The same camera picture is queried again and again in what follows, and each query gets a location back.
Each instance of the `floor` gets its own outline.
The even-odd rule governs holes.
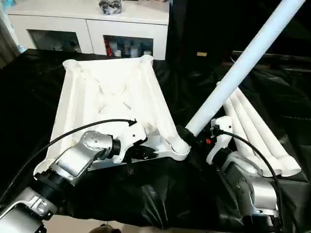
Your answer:
[[[68,216],[55,215],[50,221],[44,223],[48,233],[89,233],[102,224],[108,224],[115,229],[120,229],[122,233],[206,233],[201,230],[188,230],[171,228],[160,230],[155,227],[136,227],[128,224],[122,224],[116,221],[104,222],[93,219],[83,220]]]

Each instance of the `cabinet door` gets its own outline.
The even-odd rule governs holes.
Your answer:
[[[165,60],[167,25],[87,20],[87,26],[95,54],[107,55],[110,50],[114,56],[145,53]]]
[[[85,19],[9,15],[26,49],[93,53]]]

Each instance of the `black cloth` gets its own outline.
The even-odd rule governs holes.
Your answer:
[[[2,153],[0,194],[27,158],[45,145],[52,132],[67,59],[98,60],[106,56],[27,50],[0,72]],[[228,67],[204,71],[154,61],[155,74],[175,121],[185,126],[223,77]],[[293,232],[294,213],[302,232],[311,231],[311,79],[283,70],[253,70],[241,84],[268,126],[303,171],[282,178],[288,208],[283,207],[286,232]],[[222,116],[223,110],[217,113]],[[27,185],[28,167],[13,193]],[[62,214],[116,220],[138,226],[240,231],[241,216],[222,174],[205,162],[206,154],[191,152],[185,161],[170,158],[89,172],[69,195]]]

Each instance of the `white tube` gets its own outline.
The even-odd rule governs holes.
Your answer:
[[[243,126],[243,129],[246,133],[248,141],[251,144],[253,144],[262,153],[262,155],[268,160],[268,162],[270,163],[276,175],[281,174],[282,172],[281,164],[278,162],[278,160],[275,157],[272,156],[272,154],[268,150],[266,144],[264,143],[263,139],[258,133],[256,127],[253,125],[251,119],[247,115],[242,104],[239,102],[239,99],[236,96],[235,92],[233,92],[232,95],[230,96],[230,100],[232,102],[235,112],[238,115],[240,123]]]
[[[239,88],[237,88],[235,93],[240,103],[242,104],[243,108],[245,109],[248,116],[255,125],[256,129],[260,133],[270,153],[274,157],[276,157],[282,164],[283,170],[281,175],[287,177],[299,173],[301,171],[301,167],[298,165],[296,160],[293,157],[291,157],[282,147],[279,140],[276,138],[276,136],[272,133],[267,124],[260,117],[258,112],[253,107],[253,105],[248,101],[247,97],[243,94],[243,92]]]
[[[265,54],[278,35],[286,27],[305,0],[283,0],[247,46],[235,64],[226,73],[186,128],[194,136],[209,123],[226,99],[239,86],[259,59]]]
[[[240,120],[238,118],[237,113],[234,110],[234,107],[231,103],[230,99],[227,99],[224,103],[224,109],[225,109],[225,113],[227,116],[230,116],[232,119],[232,130],[233,133],[244,138],[245,140],[248,141],[246,134],[243,130],[243,127],[240,123]],[[261,170],[262,170],[262,175],[263,176],[270,176],[271,172],[269,171],[269,168],[267,167],[267,165],[264,163],[264,161],[260,158],[258,158],[257,156],[255,156],[253,150],[246,145],[245,143],[243,143],[242,141],[234,138],[235,144],[237,146],[238,152],[244,156],[245,158],[247,158],[248,160],[252,161],[253,163],[255,163]]]

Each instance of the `white cabinet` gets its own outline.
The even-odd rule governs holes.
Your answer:
[[[9,15],[19,43],[26,49],[93,53],[85,19]]]
[[[123,1],[120,14],[107,16],[98,0],[25,0],[8,15],[26,48],[106,55],[106,42],[123,57],[132,47],[138,56],[165,59],[169,2]]]
[[[136,46],[138,56],[148,50],[157,60],[165,59],[168,27],[165,25],[87,20],[94,53],[107,55],[105,40],[115,42],[122,56],[124,47]]]

